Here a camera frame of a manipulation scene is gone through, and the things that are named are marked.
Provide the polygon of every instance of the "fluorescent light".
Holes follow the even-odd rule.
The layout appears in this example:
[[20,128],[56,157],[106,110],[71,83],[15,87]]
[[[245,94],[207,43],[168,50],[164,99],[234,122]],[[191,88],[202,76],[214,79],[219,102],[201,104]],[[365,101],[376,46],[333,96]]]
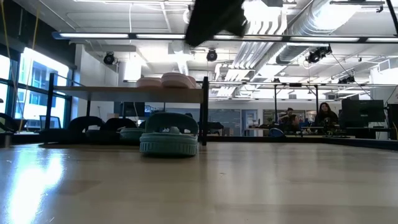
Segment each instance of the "fluorescent light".
[[104,39],[128,39],[128,34],[80,34],[80,33],[61,33],[61,37],[63,38],[85,38],[85,39],[96,39],[96,38],[104,38]]
[[304,46],[304,47],[329,47],[327,43],[286,43],[288,46]]
[[282,37],[278,36],[263,36],[263,35],[245,35],[242,40],[268,40],[268,41],[280,41]]
[[291,37],[291,41],[357,42],[359,37]]
[[366,40],[367,42],[398,42],[398,38],[391,37],[371,37]]
[[185,38],[184,34],[137,34],[138,39],[181,39]]
[[240,39],[240,37],[234,35],[215,35],[215,40],[231,40],[231,39]]

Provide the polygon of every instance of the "table surface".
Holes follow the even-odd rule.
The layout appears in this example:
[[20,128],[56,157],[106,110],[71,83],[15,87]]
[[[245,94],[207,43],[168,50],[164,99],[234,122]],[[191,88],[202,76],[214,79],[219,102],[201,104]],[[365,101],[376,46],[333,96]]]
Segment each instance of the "table surface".
[[398,154],[209,142],[191,158],[132,146],[0,150],[0,223],[396,223]]

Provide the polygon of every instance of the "monitor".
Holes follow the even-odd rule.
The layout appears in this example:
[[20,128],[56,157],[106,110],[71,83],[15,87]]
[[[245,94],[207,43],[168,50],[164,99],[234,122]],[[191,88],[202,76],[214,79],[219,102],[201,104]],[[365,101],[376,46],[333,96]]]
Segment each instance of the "monitor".
[[129,116],[145,116],[145,103],[138,103],[138,102],[124,102],[121,104],[123,108],[124,104],[124,115]]
[[345,121],[384,122],[384,102],[382,100],[350,100],[341,102]]
[[[45,129],[45,115],[40,115],[40,129]],[[60,129],[61,121],[59,117],[51,116],[50,117],[50,128]]]

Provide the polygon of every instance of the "overhead beam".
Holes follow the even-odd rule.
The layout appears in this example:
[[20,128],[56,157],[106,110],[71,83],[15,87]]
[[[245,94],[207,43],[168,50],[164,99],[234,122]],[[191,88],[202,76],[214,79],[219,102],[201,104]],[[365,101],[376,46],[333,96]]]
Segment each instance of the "overhead beam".
[[[185,34],[149,33],[95,33],[53,32],[57,40],[184,40]],[[210,41],[283,42],[283,43],[330,43],[330,44],[398,44],[394,36],[301,36],[301,35],[215,35]]]

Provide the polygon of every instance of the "glass wall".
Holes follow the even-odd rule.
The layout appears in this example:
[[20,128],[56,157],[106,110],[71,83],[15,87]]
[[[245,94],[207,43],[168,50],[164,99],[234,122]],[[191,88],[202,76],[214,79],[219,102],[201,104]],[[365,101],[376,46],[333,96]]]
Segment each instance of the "glass wall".
[[[25,48],[19,62],[11,61],[8,57],[0,55],[0,113],[6,113],[15,119],[27,120],[26,127],[32,130],[42,128],[40,116],[47,112],[47,91],[50,86],[50,74],[57,73],[54,85],[66,86],[70,69],[47,56],[32,49]],[[13,68],[17,82],[17,91],[14,89],[10,68]],[[51,127],[63,127],[65,118],[70,116],[70,111],[65,111],[66,101],[70,97],[54,93],[52,99]]]
[[[61,77],[68,77],[69,68],[51,58],[48,58],[34,50],[25,48],[21,54],[21,62],[19,64],[18,82],[48,90],[50,73],[57,73]],[[66,86],[67,80],[56,76],[54,85]]]
[[0,84],[0,113],[6,112],[7,91],[8,86],[6,84]]

